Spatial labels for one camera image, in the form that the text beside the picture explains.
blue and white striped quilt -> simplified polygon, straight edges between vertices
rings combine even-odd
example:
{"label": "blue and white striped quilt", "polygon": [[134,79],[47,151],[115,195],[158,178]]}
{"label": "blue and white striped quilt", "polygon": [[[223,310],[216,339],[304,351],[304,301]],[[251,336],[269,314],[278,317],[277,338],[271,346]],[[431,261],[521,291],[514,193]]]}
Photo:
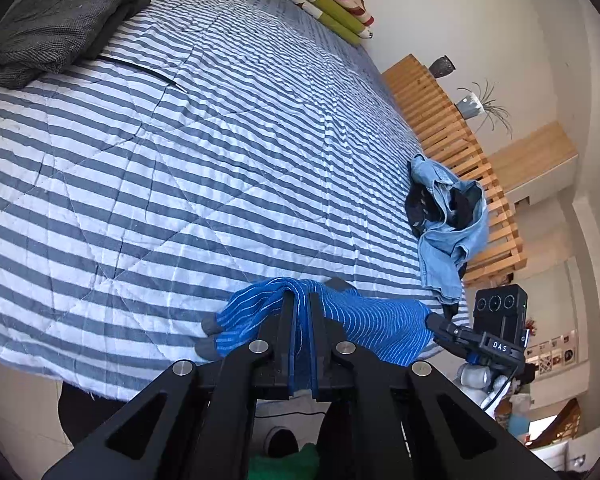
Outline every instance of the blue and white striped quilt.
{"label": "blue and white striped quilt", "polygon": [[419,151],[366,53],[288,0],[153,0],[101,59],[0,88],[0,361],[126,400],[259,280],[438,309]]}

wooden slat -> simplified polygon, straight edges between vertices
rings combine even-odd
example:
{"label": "wooden slat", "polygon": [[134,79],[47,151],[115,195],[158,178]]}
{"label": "wooden slat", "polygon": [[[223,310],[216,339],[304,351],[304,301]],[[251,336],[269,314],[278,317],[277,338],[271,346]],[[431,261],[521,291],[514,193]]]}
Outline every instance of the wooden slat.
{"label": "wooden slat", "polygon": [[557,121],[490,156],[505,192],[529,182],[578,155]]}
{"label": "wooden slat", "polygon": [[505,221],[507,221],[507,224],[509,223],[508,220],[511,216],[511,212],[510,211],[505,211],[504,213],[500,213],[499,215],[492,215],[489,218],[489,227],[492,228],[494,226],[497,226],[498,224],[503,224]]}
{"label": "wooden slat", "polygon": [[515,265],[520,263],[526,263],[526,258],[521,254],[508,256],[507,258],[493,262],[492,264],[468,270],[464,275],[464,282],[474,283],[483,278],[496,278],[497,276],[509,274],[514,271]]}
{"label": "wooden slat", "polygon": [[484,188],[489,245],[469,262],[464,282],[488,284],[488,280],[524,267],[522,239],[498,173],[456,106],[413,56],[396,63],[383,76],[425,155],[444,164],[463,180],[478,180]]}
{"label": "wooden slat", "polygon": [[461,139],[464,135],[464,128],[462,127],[462,123],[460,121],[453,122],[448,126],[445,126],[438,133],[433,134],[427,139],[422,141],[423,148],[433,148],[437,149],[437,146],[446,146],[447,144],[453,142],[454,140]]}

gray folded jacket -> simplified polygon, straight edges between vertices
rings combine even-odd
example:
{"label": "gray folded jacket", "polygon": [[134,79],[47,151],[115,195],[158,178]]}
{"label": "gray folded jacket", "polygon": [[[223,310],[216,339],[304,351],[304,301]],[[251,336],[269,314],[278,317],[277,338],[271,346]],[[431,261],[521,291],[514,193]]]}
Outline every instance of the gray folded jacket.
{"label": "gray folded jacket", "polygon": [[20,0],[0,22],[0,86],[22,88],[80,56],[93,58],[150,1]]}

potted plant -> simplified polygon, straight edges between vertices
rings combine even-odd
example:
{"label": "potted plant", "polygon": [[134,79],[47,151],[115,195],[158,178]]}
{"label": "potted plant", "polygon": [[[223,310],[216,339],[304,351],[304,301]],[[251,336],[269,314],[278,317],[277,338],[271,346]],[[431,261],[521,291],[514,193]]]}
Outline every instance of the potted plant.
{"label": "potted plant", "polygon": [[481,113],[485,113],[487,116],[484,118],[484,121],[480,124],[476,132],[488,119],[491,121],[491,131],[495,129],[496,122],[501,122],[507,130],[507,135],[510,138],[513,138],[513,128],[509,123],[509,112],[506,108],[494,104],[496,99],[491,98],[491,94],[493,93],[495,85],[489,83],[488,79],[485,79],[485,87],[483,92],[482,87],[478,83],[472,82],[472,84],[477,86],[477,94],[462,86],[458,88],[458,90],[466,90],[469,92],[463,99],[456,103],[456,108],[458,108],[458,111],[462,117],[465,119],[471,119],[472,117],[476,117]]}

camera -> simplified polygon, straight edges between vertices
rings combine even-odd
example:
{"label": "camera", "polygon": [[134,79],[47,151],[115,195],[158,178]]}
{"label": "camera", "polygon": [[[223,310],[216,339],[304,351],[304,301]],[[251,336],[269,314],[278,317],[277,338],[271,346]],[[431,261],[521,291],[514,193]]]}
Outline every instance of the camera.
{"label": "camera", "polygon": [[433,341],[453,355],[513,377],[525,368],[526,300],[519,285],[483,288],[475,295],[473,328],[435,312],[427,316],[426,325]]}

